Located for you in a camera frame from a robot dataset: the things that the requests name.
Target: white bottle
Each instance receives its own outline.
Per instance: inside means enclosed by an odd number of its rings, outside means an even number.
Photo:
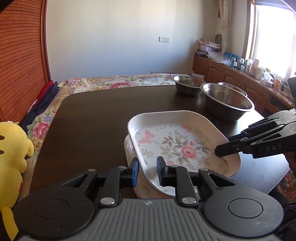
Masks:
[[[250,71],[251,71],[251,67],[252,67],[252,64],[253,64],[253,60],[252,60],[251,58],[248,59],[248,61],[247,61],[247,65],[246,65],[246,70],[245,70],[245,72],[246,72],[247,74],[250,73]]]

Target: stuffed animal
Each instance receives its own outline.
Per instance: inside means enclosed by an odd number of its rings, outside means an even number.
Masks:
[[[22,128],[14,122],[0,123],[0,211],[11,240],[18,233],[11,208],[15,205],[27,168],[25,156],[33,156],[34,146]]]

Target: window blind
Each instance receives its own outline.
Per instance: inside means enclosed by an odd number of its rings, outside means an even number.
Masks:
[[[254,0],[255,5],[264,5],[264,6],[272,6],[272,7],[280,7],[287,10],[291,10],[286,3],[281,0]]]

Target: large metal bowl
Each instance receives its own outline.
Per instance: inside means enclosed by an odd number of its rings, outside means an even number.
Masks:
[[[222,119],[237,121],[255,108],[248,97],[232,88],[214,83],[202,84],[200,88],[208,110]]]
[[[200,79],[179,75],[175,76],[173,80],[176,83],[177,91],[180,93],[197,96],[202,92],[200,86],[204,83],[204,81]]]
[[[248,97],[248,95],[247,95],[246,92],[244,92],[242,89],[236,87],[235,85],[231,85],[231,84],[229,84],[229,83],[225,83],[225,82],[219,82],[218,85],[224,85],[224,86],[227,86],[227,87],[229,87],[229,88],[231,88],[231,89],[234,89],[234,90],[236,90],[236,91],[242,93],[244,96]]]

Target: square tray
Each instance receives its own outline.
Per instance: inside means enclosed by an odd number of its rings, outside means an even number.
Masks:
[[[161,187],[156,158],[167,165],[181,165],[191,172],[208,168],[226,177],[238,172],[238,153],[223,158],[215,155],[217,145],[227,138],[204,116],[180,110],[143,113],[128,122],[128,133],[146,181],[158,192],[175,197],[175,188]]]

